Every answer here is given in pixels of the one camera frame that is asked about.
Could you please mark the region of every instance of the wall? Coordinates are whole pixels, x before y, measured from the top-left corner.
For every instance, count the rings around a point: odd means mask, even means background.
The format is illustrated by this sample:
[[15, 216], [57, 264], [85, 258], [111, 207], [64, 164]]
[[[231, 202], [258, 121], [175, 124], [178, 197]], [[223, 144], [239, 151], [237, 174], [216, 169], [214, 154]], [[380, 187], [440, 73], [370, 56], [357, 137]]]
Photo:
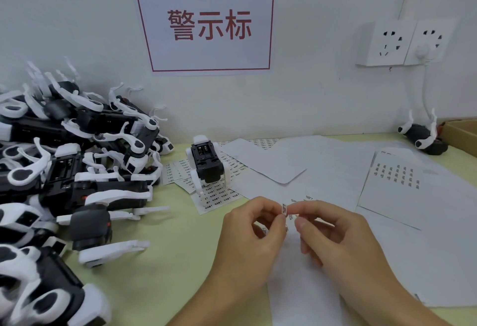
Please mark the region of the wall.
[[[423, 0], [419, 18], [459, 15], [442, 64], [429, 68], [429, 103], [438, 115], [477, 115], [474, 0]], [[25, 60], [66, 70], [68, 55], [90, 90], [142, 85], [132, 99], [167, 103], [161, 131], [176, 142], [196, 134], [236, 137], [393, 131], [409, 100], [420, 104], [422, 68], [357, 68], [358, 29], [397, 18], [402, 0], [275, 0], [271, 74], [152, 75], [136, 0], [0, 0], [0, 83], [28, 80]]]

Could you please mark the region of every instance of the person's left hand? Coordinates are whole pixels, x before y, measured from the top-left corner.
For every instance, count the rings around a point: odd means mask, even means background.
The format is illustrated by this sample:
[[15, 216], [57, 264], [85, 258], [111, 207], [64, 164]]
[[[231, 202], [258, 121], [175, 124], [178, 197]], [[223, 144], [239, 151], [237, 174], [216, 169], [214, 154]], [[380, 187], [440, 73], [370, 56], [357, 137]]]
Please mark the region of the person's left hand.
[[[255, 221], [269, 229], [267, 235]], [[260, 196], [233, 209], [224, 216], [206, 282], [244, 301], [267, 281], [285, 235], [285, 216], [277, 202]]]

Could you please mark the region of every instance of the brown cardboard box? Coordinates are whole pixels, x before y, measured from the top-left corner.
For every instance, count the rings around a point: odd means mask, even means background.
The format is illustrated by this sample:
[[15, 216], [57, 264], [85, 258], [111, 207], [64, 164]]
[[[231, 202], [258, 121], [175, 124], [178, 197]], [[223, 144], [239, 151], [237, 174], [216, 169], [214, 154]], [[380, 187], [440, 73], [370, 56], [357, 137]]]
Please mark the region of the brown cardboard box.
[[439, 137], [450, 146], [477, 157], [477, 119], [446, 121]]

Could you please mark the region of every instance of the table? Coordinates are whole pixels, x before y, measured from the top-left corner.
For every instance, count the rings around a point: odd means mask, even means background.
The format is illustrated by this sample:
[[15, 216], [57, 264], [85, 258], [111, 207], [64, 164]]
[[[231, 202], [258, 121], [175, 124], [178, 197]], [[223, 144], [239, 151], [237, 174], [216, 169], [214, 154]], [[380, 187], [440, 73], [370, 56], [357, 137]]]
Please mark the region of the table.
[[[395, 141], [398, 134], [333, 136], [343, 141]], [[163, 164], [186, 158], [189, 144], [161, 157]], [[433, 157], [442, 166], [477, 186], [477, 158], [450, 147]], [[87, 269], [70, 253], [66, 263], [84, 283], [92, 282], [108, 297], [113, 309], [113, 326], [164, 325], [200, 287], [212, 265], [223, 216], [247, 200], [199, 216], [188, 193], [176, 184], [156, 186], [149, 206], [170, 206], [164, 213], [144, 216], [140, 221], [115, 221], [113, 241], [150, 240], [142, 253], [126, 254], [110, 263]], [[439, 308], [434, 311], [457, 326], [477, 325], [477, 307]], [[356, 325], [366, 323], [352, 312]], [[266, 286], [248, 302], [232, 326], [271, 326]]]

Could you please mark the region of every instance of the white electrical socket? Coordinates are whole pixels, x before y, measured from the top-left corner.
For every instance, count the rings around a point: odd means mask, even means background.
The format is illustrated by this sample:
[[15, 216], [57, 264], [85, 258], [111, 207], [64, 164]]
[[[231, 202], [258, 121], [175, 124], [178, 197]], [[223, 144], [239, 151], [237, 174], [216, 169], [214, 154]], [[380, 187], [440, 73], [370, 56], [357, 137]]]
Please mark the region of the white electrical socket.
[[444, 57], [445, 49], [449, 44], [450, 37], [456, 28], [457, 18], [424, 19], [417, 22], [409, 51], [407, 52], [405, 65], [419, 65], [426, 62], [426, 58], [416, 57], [416, 49], [419, 45], [428, 45], [433, 51], [429, 62], [440, 62]]
[[415, 26], [416, 21], [413, 19], [388, 19], [366, 23], [361, 32], [356, 64], [362, 66], [404, 64]]

